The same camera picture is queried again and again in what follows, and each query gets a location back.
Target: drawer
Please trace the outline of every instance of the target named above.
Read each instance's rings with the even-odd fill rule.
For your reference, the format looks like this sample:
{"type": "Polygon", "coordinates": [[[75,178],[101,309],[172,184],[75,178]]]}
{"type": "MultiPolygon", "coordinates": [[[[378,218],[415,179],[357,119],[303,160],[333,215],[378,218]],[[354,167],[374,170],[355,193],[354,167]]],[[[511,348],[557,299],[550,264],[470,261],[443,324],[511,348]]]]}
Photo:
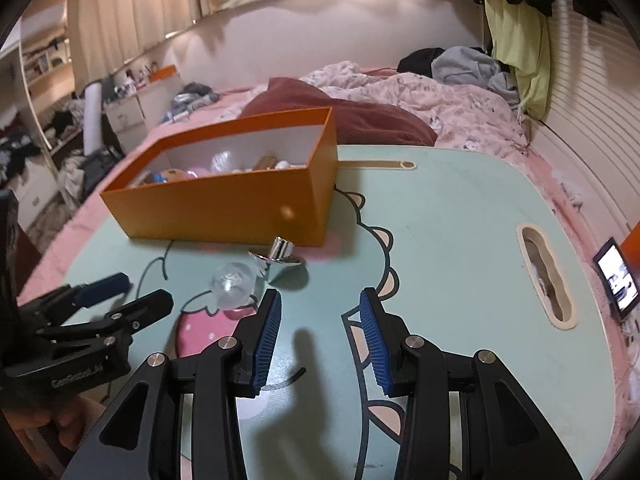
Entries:
{"type": "Polygon", "coordinates": [[[148,134],[148,131],[145,124],[142,123],[138,126],[128,128],[127,130],[117,133],[118,142],[120,142],[122,150],[129,155],[129,153],[142,144],[143,140],[146,138],[146,134],[148,134]]]}
{"type": "Polygon", "coordinates": [[[179,74],[151,83],[138,91],[138,102],[145,116],[145,124],[152,130],[161,123],[171,108],[171,101],[184,85],[179,74]]]}
{"type": "Polygon", "coordinates": [[[27,230],[39,213],[58,192],[58,185],[49,173],[37,181],[31,182],[26,193],[18,199],[18,224],[27,230]]]}
{"type": "Polygon", "coordinates": [[[47,167],[44,158],[41,156],[30,157],[26,160],[24,171],[21,175],[18,175],[11,179],[11,182],[7,184],[7,188],[14,192],[15,197],[20,202],[25,197],[32,186],[35,186],[37,182],[46,179],[55,179],[47,167]]]}
{"type": "Polygon", "coordinates": [[[140,103],[135,96],[129,97],[110,107],[107,110],[107,117],[115,133],[145,121],[145,117],[140,109],[140,103]]]}

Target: phone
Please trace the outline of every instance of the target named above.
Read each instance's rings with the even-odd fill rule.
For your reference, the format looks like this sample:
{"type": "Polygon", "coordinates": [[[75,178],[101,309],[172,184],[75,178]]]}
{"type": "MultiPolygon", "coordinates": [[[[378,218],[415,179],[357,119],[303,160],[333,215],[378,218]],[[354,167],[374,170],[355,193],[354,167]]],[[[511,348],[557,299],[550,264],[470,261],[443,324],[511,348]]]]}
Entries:
{"type": "Polygon", "coordinates": [[[640,294],[636,280],[613,238],[607,240],[593,257],[593,262],[611,302],[611,314],[616,320],[622,321],[636,307],[640,294]]]}

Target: gray clothing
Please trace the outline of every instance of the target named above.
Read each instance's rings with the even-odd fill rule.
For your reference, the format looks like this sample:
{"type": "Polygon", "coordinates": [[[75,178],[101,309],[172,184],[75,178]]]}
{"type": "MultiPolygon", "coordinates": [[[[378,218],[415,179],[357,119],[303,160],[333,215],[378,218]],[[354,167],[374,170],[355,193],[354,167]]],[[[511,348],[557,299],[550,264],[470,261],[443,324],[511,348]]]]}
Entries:
{"type": "Polygon", "coordinates": [[[515,76],[492,57],[468,46],[452,46],[431,63],[433,79],[445,85],[474,85],[502,96],[512,110],[520,95],[515,76]]]}

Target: open cardboard box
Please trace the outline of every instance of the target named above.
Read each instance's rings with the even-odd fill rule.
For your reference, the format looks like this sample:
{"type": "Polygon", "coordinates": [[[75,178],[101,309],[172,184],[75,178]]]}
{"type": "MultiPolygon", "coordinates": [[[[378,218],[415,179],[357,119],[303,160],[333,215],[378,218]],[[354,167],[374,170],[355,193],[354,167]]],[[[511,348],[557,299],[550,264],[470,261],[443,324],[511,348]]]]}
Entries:
{"type": "Polygon", "coordinates": [[[320,246],[337,164],[331,108],[277,112],[159,139],[101,197],[131,238],[320,246]],[[226,151],[246,168],[266,154],[301,167],[130,186],[145,171],[209,168],[226,151]]]}

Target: white cylinder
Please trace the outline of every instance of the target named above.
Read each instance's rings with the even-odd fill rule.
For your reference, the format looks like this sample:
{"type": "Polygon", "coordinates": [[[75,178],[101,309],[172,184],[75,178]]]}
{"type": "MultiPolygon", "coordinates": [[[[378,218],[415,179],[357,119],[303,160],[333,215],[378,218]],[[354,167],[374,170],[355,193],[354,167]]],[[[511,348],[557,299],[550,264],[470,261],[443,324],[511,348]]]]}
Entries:
{"type": "Polygon", "coordinates": [[[102,146],[102,83],[97,81],[84,91],[84,154],[91,155],[102,146]]]}

